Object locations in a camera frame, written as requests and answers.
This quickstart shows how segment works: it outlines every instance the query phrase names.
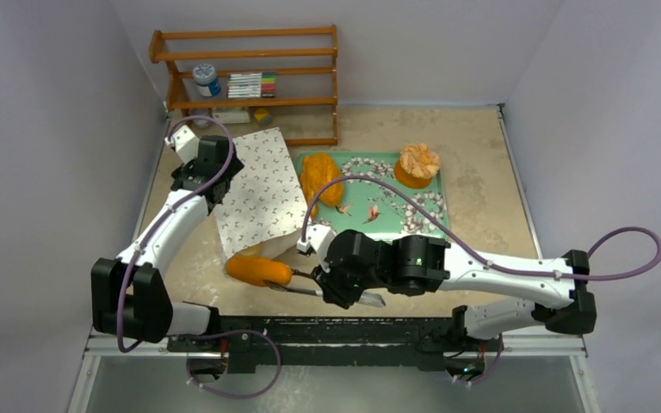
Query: floral tray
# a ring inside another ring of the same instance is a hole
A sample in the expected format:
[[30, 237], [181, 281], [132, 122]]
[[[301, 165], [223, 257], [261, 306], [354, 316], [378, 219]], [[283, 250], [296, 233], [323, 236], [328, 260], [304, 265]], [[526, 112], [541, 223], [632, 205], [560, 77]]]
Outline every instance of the floral tray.
[[[324, 151], [336, 161], [344, 175], [363, 175], [381, 179], [401, 189], [445, 226], [449, 226], [445, 205], [442, 177], [437, 174], [432, 183], [424, 189], [407, 188], [394, 178], [394, 165], [398, 152], [354, 152]], [[295, 171], [300, 174], [304, 157], [316, 153], [300, 153], [293, 161]], [[408, 234], [422, 234], [444, 237], [413, 206], [402, 200], [392, 191], [372, 182], [346, 181], [343, 201], [336, 208], [318, 204], [316, 224], [329, 225], [336, 231], [354, 229], [363, 231], [371, 238], [391, 240]]]

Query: black base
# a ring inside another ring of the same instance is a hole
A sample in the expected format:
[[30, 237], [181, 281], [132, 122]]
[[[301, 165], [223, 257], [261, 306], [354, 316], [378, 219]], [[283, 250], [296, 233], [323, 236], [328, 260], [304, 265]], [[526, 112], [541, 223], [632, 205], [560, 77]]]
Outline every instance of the black base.
[[[482, 343], [454, 333], [451, 317], [252, 317], [221, 316], [221, 330], [265, 332], [280, 349], [285, 366], [416, 367], [445, 371], [443, 353], [476, 352]], [[497, 340], [486, 342], [497, 348]], [[179, 337], [170, 352], [217, 352], [219, 341]], [[254, 373], [256, 366], [274, 365], [267, 342], [249, 335], [233, 336], [228, 373]]]

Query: orange vegetable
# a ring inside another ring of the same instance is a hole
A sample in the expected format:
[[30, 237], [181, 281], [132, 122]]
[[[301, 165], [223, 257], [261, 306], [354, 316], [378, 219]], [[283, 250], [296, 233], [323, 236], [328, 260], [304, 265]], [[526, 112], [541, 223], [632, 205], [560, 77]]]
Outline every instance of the orange vegetable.
[[[328, 182], [341, 176], [341, 170], [336, 166], [333, 158], [325, 152], [314, 153], [303, 158], [303, 170], [300, 172], [300, 187], [306, 202], [310, 203], [312, 197]], [[343, 199], [343, 183], [337, 183], [320, 195], [320, 201], [328, 207], [336, 207]], [[318, 209], [314, 207], [311, 216], [315, 217]]]
[[293, 278], [293, 272], [287, 264], [261, 256], [233, 256], [226, 262], [226, 273], [258, 287], [266, 287], [265, 281], [286, 286]]

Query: wooden shelf rail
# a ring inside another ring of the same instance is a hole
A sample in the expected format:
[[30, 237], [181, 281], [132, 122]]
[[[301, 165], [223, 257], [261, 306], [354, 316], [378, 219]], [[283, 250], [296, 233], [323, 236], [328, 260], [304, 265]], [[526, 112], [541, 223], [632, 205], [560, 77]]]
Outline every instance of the wooden shelf rail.
[[[196, 39], [227, 39], [238, 37], [269, 37], [269, 36], [309, 36], [326, 35], [332, 40], [332, 47], [307, 49], [269, 49], [269, 50], [228, 50], [228, 51], [197, 51], [197, 52], [171, 52], [167, 40], [196, 40]], [[149, 47], [151, 62], [165, 62], [169, 72], [169, 90], [166, 94], [166, 106], [169, 110], [180, 109], [184, 116], [193, 108], [226, 108], [226, 107], [277, 107], [277, 106], [318, 106], [328, 105], [333, 109], [333, 137], [327, 139], [290, 139], [289, 146], [302, 145], [337, 145], [338, 144], [338, 84], [336, 60], [338, 57], [338, 37], [336, 25], [322, 28], [269, 28], [259, 30], [218, 30], [211, 32], [173, 32], [163, 33], [160, 30], [153, 32], [151, 46]], [[176, 61], [203, 60], [203, 59], [247, 59], [247, 58], [285, 58], [298, 56], [329, 56], [330, 66], [324, 67], [297, 67], [285, 69], [257, 69], [241, 71], [218, 71], [220, 77], [229, 73], [249, 73], [259, 71], [273, 71], [278, 76], [295, 75], [324, 75], [330, 74], [332, 80], [332, 95], [318, 97], [294, 98], [265, 98], [265, 99], [224, 99], [192, 102], [188, 98], [185, 79], [193, 76], [190, 71], [179, 71]]]

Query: beige table surface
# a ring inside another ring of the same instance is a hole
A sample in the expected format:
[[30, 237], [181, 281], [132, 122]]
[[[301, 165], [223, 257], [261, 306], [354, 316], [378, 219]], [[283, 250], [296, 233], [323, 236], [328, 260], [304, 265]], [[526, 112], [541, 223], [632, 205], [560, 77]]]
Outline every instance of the beige table surface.
[[[286, 139], [331, 136], [329, 112], [324, 109], [273, 110]], [[497, 112], [490, 109], [339, 108], [340, 145], [336, 151], [397, 151], [424, 142], [440, 154], [451, 229], [477, 250], [535, 257], [533, 239], [523, 211], [516, 179], [503, 139]], [[235, 136], [261, 127], [230, 126]], [[214, 127], [197, 134], [216, 133]], [[291, 148], [296, 154], [312, 147]], [[145, 211], [143, 227], [156, 215], [170, 191], [170, 172], [180, 165], [171, 150], [163, 151]], [[222, 314], [273, 316], [448, 316], [462, 304], [482, 304], [499, 296], [455, 291], [408, 298], [383, 292], [386, 308], [354, 305], [344, 310], [322, 299], [278, 293], [228, 277], [219, 262], [216, 221], [208, 217], [181, 247], [165, 283], [174, 301], [219, 307]], [[289, 250], [278, 258], [293, 268], [310, 271], [317, 261]], [[291, 285], [312, 287], [295, 277]]]

